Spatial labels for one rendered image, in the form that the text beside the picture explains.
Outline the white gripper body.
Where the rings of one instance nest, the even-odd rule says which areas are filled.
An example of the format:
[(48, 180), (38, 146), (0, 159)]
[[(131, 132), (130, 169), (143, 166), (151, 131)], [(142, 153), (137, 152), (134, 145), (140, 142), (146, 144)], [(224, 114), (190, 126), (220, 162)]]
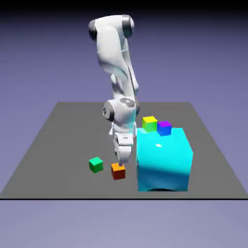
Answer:
[(129, 162), (129, 158), (131, 155), (132, 147), (131, 146), (116, 146), (115, 152), (118, 157), (119, 166), (124, 165)]

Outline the small orange cube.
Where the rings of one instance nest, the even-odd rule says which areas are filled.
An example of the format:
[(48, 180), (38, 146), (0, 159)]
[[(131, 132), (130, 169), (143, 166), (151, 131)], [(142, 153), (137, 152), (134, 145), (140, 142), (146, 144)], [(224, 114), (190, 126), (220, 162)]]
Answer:
[(119, 163), (112, 163), (111, 165), (111, 174), (114, 180), (120, 180), (125, 178), (125, 166)]

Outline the small green cube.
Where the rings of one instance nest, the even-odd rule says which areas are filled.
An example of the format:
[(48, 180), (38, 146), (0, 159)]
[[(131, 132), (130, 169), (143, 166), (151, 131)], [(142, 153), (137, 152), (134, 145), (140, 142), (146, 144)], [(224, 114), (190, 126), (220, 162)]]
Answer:
[(89, 160), (89, 168), (93, 173), (103, 170), (103, 161), (99, 157), (94, 157)]

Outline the small yellow-green cube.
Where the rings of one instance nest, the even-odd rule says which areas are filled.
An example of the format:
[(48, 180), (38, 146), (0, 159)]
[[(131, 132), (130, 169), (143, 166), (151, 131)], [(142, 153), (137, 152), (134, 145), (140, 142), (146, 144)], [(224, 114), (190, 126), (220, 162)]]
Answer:
[(154, 116), (146, 116), (142, 118), (142, 128), (146, 132), (155, 132), (157, 131), (157, 122), (158, 120)]

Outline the small blue-purple cube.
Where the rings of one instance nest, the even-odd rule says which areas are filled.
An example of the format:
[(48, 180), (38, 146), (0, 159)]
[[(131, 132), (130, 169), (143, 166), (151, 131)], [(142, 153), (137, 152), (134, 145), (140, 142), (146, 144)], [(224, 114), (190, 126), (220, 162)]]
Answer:
[(160, 136), (171, 135), (172, 125), (169, 121), (157, 122), (157, 132)]

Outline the large cyan box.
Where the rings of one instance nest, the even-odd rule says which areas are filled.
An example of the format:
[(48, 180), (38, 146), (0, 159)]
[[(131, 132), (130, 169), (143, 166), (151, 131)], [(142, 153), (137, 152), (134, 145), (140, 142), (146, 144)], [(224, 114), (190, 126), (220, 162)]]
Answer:
[(193, 150), (182, 128), (171, 134), (137, 129), (136, 166), (138, 191), (187, 191)]

